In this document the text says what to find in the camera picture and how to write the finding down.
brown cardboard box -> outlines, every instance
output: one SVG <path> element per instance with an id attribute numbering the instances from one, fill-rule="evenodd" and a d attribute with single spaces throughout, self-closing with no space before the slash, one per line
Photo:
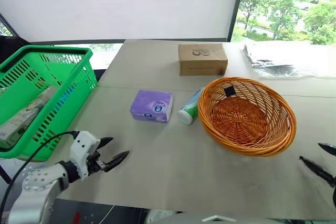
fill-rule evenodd
<path id="1" fill-rule="evenodd" d="M 222 76 L 227 57 L 220 43 L 179 45 L 180 76 Z"/>

tissue pack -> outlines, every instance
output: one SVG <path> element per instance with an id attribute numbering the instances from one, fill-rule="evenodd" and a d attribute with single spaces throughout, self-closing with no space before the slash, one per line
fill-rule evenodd
<path id="1" fill-rule="evenodd" d="M 131 106 L 134 119 L 166 123 L 173 106 L 173 94 L 155 90 L 139 90 Z"/>

robotic arm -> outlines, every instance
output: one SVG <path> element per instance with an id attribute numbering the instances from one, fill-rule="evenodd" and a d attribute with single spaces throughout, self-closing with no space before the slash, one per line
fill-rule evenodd
<path id="1" fill-rule="evenodd" d="M 45 224 L 56 197 L 69 184 L 103 170 L 108 172 L 119 165 L 129 151 L 115 156 L 104 163 L 99 159 L 97 149 L 108 144 L 113 138 L 98 139 L 87 131 L 80 131 L 70 148 L 70 161 L 61 161 L 53 166 L 36 170 L 23 180 L 22 192 L 15 201 L 8 217 L 8 224 Z"/>

window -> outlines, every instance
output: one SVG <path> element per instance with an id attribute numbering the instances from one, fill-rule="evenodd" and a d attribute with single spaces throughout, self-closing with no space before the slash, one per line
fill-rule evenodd
<path id="1" fill-rule="evenodd" d="M 336 0 L 240 0 L 232 41 L 246 39 L 336 46 Z"/>
<path id="2" fill-rule="evenodd" d="M 13 34 L 8 30 L 8 28 L 0 20 L 0 35 L 13 36 Z"/>
<path id="3" fill-rule="evenodd" d="M 58 45 L 64 47 L 87 47 L 93 52 L 90 63 L 93 69 L 107 69 L 111 64 L 119 49 L 121 43 L 115 44 L 77 44 L 77 45 Z"/>

white curtain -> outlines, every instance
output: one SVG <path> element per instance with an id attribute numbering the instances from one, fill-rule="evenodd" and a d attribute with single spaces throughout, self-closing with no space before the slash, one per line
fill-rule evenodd
<path id="1" fill-rule="evenodd" d="M 235 0 L 0 0 L 0 13 L 31 42 L 226 38 Z"/>

